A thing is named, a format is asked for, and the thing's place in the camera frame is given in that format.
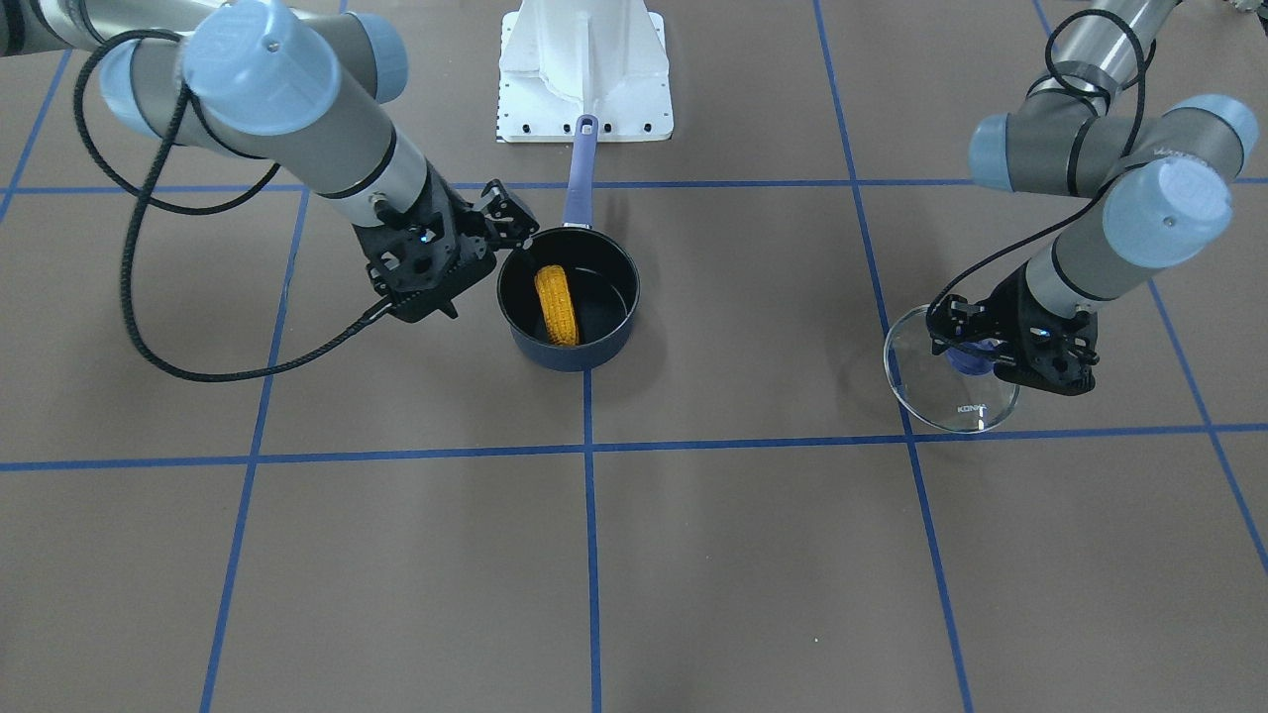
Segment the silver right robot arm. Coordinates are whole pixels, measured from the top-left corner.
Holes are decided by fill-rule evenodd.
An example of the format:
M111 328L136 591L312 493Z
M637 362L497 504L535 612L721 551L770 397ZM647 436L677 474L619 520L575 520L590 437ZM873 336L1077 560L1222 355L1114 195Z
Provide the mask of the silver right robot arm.
M3 55L82 49L122 126L172 148L262 159L353 225L380 296L448 301L539 230L502 181L476 202L385 114L402 38L372 14L281 1L5 1Z

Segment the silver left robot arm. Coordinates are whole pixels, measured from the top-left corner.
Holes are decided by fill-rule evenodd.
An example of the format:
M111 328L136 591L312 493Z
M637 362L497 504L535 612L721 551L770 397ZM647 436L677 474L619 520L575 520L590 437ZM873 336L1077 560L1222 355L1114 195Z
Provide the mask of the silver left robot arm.
M1045 71L1011 114L983 119L971 178L1000 192L1077 197L1046 247L971 302L924 311L935 356L1059 395L1093 388L1098 312L1227 230L1230 184L1259 127L1231 96L1192 96L1149 119L1146 74L1173 1L1096 1L1049 37Z

